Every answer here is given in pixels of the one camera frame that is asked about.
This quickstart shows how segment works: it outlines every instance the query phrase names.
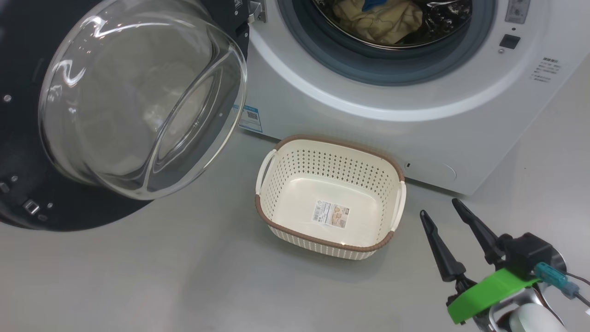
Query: black panel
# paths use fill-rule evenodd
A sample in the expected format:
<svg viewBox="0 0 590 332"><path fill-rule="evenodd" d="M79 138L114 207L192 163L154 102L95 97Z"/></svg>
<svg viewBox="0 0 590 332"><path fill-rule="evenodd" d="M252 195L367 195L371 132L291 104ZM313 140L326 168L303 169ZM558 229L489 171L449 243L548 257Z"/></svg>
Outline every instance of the black panel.
<svg viewBox="0 0 590 332"><path fill-rule="evenodd" d="M515 35L504 35L502 41L500 42L500 47L506 47L514 50L520 41L520 37Z"/></svg>
<svg viewBox="0 0 590 332"><path fill-rule="evenodd" d="M65 178L51 165L41 145L37 106L47 66L74 24L98 3L100 0L35 1L32 9L29 1L7 0L0 6L2 222L54 231L90 229L150 203ZM248 2L237 9L237 15L234 0L204 0L204 4L245 53ZM29 199L40 207L34 215L23 207Z"/></svg>

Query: green mount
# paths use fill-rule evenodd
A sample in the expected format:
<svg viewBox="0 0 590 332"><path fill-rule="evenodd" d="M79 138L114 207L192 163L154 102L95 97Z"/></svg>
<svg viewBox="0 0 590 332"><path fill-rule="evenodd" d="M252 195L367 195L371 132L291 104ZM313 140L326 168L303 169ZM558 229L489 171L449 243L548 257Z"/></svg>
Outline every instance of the green mount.
<svg viewBox="0 0 590 332"><path fill-rule="evenodd" d="M524 281L507 269L500 269L459 295L447 310L453 322L460 324L537 282L538 279Z"/></svg>

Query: floor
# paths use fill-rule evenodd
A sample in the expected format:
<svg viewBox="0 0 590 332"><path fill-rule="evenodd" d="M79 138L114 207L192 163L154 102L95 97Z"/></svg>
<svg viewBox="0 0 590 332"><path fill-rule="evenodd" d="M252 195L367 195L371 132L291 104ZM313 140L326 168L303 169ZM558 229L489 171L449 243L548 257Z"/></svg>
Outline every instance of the floor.
<svg viewBox="0 0 590 332"><path fill-rule="evenodd" d="M532 232L590 276L590 61L464 202L497 234ZM426 209L477 280L492 273L451 196L410 185L391 243L345 261L275 237L254 208L260 162L274 145L236 133L188 188L119 222L85 232L0 224L2 331L476 331L455 326L418 218ZM585 295L590 289L582 287ZM590 316L555 289L571 332Z"/></svg>

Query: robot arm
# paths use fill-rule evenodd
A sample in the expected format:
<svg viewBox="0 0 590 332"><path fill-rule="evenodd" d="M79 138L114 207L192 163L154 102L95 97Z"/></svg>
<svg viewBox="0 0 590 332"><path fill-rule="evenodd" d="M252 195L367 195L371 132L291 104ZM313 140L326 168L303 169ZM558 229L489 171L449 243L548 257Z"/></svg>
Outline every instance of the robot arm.
<svg viewBox="0 0 590 332"><path fill-rule="evenodd" d="M544 306L527 303L515 309L509 318L512 332L568 332Z"/></svg>
<svg viewBox="0 0 590 332"><path fill-rule="evenodd" d="M453 199L453 206L471 227L486 261L496 268L479 283L468 279L465 266L455 260L428 213L420 213L442 280L455 282L457 294L447 301L453 321L464 324L472 318L483 332L566 332L542 294L549 284L570 299L583 299L578 286L560 272L566 271L561 254L530 233L515 239L507 234L497 237L459 199ZM517 308L498 318L498 313L511 305Z"/></svg>

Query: laundry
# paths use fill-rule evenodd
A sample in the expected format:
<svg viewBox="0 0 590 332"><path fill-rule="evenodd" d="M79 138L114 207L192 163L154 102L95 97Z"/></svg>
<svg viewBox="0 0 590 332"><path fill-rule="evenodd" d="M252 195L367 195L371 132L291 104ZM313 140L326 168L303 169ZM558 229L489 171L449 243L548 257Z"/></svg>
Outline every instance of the laundry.
<svg viewBox="0 0 590 332"><path fill-rule="evenodd" d="M365 0L365 4L363 5L363 12L366 12L375 6L381 6L386 2L387 0Z"/></svg>
<svg viewBox="0 0 590 332"><path fill-rule="evenodd" d="M337 0L332 9L342 29L366 41L394 45L422 25L422 10L411 0L388 0L363 12L364 5Z"/></svg>

